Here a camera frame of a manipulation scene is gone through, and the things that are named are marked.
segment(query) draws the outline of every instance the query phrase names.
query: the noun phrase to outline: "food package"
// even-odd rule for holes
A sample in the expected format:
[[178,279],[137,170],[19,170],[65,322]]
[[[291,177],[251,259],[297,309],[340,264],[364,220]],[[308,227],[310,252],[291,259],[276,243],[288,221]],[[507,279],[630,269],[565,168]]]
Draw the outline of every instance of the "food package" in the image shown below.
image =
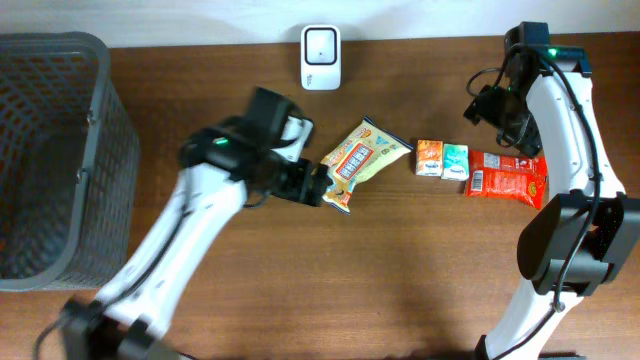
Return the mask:
[[416,175],[442,175],[442,141],[418,140],[416,146]]
[[465,181],[469,178],[469,148],[467,145],[444,144],[442,178]]
[[467,196],[515,199],[542,208],[548,174],[544,157],[517,158],[472,150],[469,161]]
[[322,159],[321,163],[329,166],[329,177],[333,181],[322,198],[350,214],[347,204],[353,188],[411,150],[411,145],[381,130],[365,117],[335,150]]

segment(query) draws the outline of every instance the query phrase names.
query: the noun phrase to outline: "small box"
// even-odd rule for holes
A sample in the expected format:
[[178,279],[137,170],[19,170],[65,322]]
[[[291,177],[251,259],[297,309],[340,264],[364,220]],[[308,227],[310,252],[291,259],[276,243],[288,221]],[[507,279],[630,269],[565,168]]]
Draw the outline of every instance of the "small box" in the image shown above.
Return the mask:
[[418,140],[416,146],[416,175],[442,175],[442,141]]
[[442,178],[465,181],[469,178],[469,148],[467,145],[444,144]]

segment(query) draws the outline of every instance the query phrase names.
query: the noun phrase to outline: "orange box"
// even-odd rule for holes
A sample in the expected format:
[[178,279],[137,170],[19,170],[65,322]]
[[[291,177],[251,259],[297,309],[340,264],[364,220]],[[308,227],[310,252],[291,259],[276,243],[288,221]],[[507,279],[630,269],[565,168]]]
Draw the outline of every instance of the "orange box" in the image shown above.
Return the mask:
[[416,175],[441,176],[443,142],[418,140],[416,146]]

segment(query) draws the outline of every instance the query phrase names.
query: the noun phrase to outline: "red package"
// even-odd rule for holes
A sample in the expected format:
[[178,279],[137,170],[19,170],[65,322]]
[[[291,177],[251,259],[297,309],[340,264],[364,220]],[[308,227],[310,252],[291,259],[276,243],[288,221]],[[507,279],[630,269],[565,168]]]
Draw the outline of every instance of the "red package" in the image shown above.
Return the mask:
[[516,199],[542,208],[548,174],[544,157],[517,158],[471,150],[469,173],[466,189],[469,197]]

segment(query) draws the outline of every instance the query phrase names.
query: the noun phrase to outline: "wood grain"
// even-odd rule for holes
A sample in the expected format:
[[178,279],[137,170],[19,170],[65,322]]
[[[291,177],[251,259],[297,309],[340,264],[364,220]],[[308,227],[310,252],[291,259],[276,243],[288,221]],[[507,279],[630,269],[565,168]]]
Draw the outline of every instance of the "wood grain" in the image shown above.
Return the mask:
[[[640,34],[556,36],[584,46],[613,168],[640,196]],[[343,85],[299,84],[298,45],[117,49],[112,79],[142,144],[133,252],[173,189],[191,132],[241,114],[254,86],[289,96],[316,122],[320,160],[369,115],[405,139],[509,154],[495,131],[462,118],[466,80],[500,64],[499,37],[346,42]],[[375,359],[470,351],[518,282],[516,243],[536,211],[467,199],[459,183],[413,175],[404,157],[356,187],[353,215],[279,199],[237,215],[188,285],[166,340],[216,359]],[[72,293],[0,294],[0,359],[31,344]],[[79,294],[89,299],[91,292]],[[640,249],[560,325],[546,352],[589,359],[640,353]],[[58,340],[47,357],[60,357]]]

